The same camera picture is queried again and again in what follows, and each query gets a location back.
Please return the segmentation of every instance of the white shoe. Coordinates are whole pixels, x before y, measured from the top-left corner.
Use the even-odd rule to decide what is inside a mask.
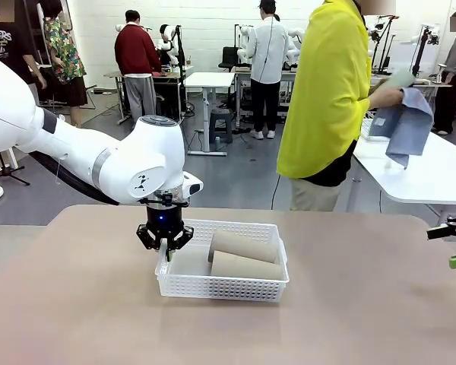
[[[250,135],[258,140],[264,139],[264,134],[262,132],[256,132],[254,129],[250,131]]]

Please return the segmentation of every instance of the maroon sweater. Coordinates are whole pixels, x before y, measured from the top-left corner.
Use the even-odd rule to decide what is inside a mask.
[[[128,24],[116,37],[115,57],[122,75],[161,71],[152,38],[137,25]]]

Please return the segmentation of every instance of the plastic basket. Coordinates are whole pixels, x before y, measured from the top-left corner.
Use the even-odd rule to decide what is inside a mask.
[[[160,249],[156,275],[162,296],[260,302],[280,301],[283,290],[289,282],[289,274],[286,250],[277,226],[192,220],[186,220],[185,224],[194,227],[194,237],[183,249],[173,255],[171,262],[166,260],[165,245]],[[283,280],[210,276],[211,264],[207,257],[211,239],[218,228],[279,247],[279,258],[276,263],[283,265]]]

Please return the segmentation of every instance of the gray towel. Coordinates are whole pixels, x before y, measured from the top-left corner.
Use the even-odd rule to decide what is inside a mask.
[[[402,105],[377,111],[369,135],[390,138],[387,156],[407,168],[409,155],[422,156],[433,124],[426,98],[411,87],[404,89]]]

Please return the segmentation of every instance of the colorful patterned shirt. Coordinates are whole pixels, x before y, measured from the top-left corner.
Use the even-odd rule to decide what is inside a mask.
[[[49,50],[52,48],[55,49],[57,56],[65,64],[65,67],[62,68],[54,62],[52,63],[55,74],[63,84],[68,83],[73,78],[86,75],[74,40],[71,34],[61,25],[58,17],[44,20],[44,35],[46,36]]]

